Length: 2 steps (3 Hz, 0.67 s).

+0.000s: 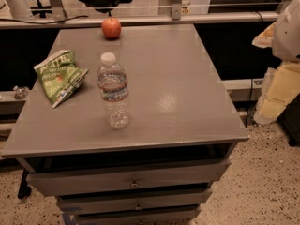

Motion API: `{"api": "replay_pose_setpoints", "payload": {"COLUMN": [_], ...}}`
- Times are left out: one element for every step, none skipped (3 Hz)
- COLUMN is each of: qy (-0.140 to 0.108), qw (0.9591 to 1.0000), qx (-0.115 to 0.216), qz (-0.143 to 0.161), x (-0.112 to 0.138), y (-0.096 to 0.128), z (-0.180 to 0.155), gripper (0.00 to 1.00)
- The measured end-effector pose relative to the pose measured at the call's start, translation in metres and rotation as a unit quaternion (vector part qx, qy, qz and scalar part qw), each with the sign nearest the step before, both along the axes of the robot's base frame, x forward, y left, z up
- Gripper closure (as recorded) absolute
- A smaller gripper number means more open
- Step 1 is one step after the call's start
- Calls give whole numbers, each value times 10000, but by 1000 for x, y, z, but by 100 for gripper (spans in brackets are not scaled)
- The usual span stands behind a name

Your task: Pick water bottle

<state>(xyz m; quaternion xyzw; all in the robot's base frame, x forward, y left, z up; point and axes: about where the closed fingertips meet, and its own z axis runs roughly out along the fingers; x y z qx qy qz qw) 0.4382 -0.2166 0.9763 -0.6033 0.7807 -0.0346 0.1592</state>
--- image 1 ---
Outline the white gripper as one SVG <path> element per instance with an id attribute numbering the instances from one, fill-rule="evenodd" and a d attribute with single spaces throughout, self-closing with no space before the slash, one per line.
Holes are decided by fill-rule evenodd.
<path id="1" fill-rule="evenodd" d="M 275 122 L 286 107 L 300 94 L 300 0 L 291 3 L 273 22 L 252 40 L 259 48 L 270 48 L 282 62 L 267 69 L 262 94 L 253 116 L 257 124 Z"/>

